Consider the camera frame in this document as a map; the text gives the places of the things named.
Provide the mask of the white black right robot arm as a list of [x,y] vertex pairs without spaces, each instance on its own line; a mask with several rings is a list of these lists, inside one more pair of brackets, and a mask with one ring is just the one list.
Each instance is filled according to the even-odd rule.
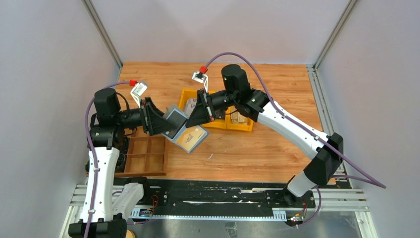
[[186,127],[212,122],[219,110],[234,107],[237,112],[254,122],[263,124],[298,146],[310,163],[293,176],[282,190],[284,203],[295,207],[310,189],[326,185],[343,162],[343,137],[338,133],[328,135],[316,130],[292,114],[287,113],[266,92],[252,89],[246,72],[237,64],[222,68],[224,90],[207,93],[197,91],[197,102]]

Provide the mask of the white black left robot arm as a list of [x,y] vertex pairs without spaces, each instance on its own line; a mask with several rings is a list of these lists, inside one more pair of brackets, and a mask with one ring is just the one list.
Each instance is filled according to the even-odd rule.
[[137,109],[121,110],[118,93],[113,88],[97,91],[92,104],[98,124],[87,124],[89,172],[83,210],[76,223],[70,224],[72,238],[124,238],[127,221],[136,204],[148,204],[152,192],[145,180],[124,185],[120,196],[113,201],[115,167],[124,142],[125,130],[142,127],[149,135],[161,134],[176,128],[165,119],[149,97],[141,100]]

